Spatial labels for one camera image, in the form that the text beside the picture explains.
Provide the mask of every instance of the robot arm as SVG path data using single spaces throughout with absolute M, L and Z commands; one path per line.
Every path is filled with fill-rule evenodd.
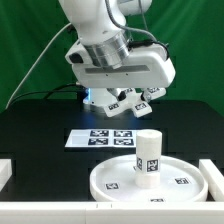
M 141 1 L 147 11 L 152 0 Z M 175 76 L 167 50 L 156 43 L 132 44 L 128 32 L 112 22 L 105 0 L 59 2 L 78 33 L 66 59 L 79 83 L 92 88 L 84 103 L 104 108 L 108 116 L 126 109 L 136 117 L 150 113 L 149 101 L 164 95 Z M 121 26 L 126 25 L 124 15 L 140 13 L 139 0 L 109 0 L 109 5 Z M 137 94 L 134 88 L 144 92 Z

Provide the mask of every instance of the white cylinder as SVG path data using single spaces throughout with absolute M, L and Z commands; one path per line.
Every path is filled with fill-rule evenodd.
M 160 157 L 162 133 L 157 130 L 141 130 L 136 135 L 135 183 L 141 188 L 160 185 Z
M 111 22 L 104 0 L 59 0 L 59 3 L 84 46 L 103 43 L 121 31 Z M 117 0 L 110 0 L 110 7 L 115 20 L 125 25 Z

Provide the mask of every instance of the black cable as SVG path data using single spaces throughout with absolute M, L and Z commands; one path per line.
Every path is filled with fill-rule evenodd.
M 52 94 L 54 94 L 54 91 L 62 90 L 62 89 L 69 88 L 69 87 L 77 87 L 77 85 L 75 83 L 69 83 L 69 84 L 65 84 L 65 85 L 56 87 L 52 91 L 49 91 L 49 93 L 44 97 L 44 99 L 45 100 L 48 99 Z
M 24 93 L 21 94 L 19 96 L 17 96 L 16 98 L 14 98 L 11 103 L 9 104 L 9 107 L 12 106 L 16 101 L 18 101 L 20 98 L 23 98 L 25 96 L 30 96 L 30 95 L 36 95 L 36 94 L 53 94 L 53 93 L 79 93 L 79 92 L 84 92 L 84 90 L 66 90 L 66 91 L 62 91 L 62 90 L 50 90 L 50 91 L 36 91 L 36 92 L 28 92 L 28 93 Z

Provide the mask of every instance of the black table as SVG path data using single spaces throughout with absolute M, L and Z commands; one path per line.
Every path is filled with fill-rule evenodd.
M 224 173 L 224 118 L 198 101 L 154 101 L 142 118 L 84 111 L 74 100 L 24 100 L 0 114 L 0 159 L 13 176 L 0 201 L 88 201 L 89 174 L 100 162 L 135 149 L 68 151 L 71 129 L 157 129 L 163 155 L 198 165 L 211 159 Z

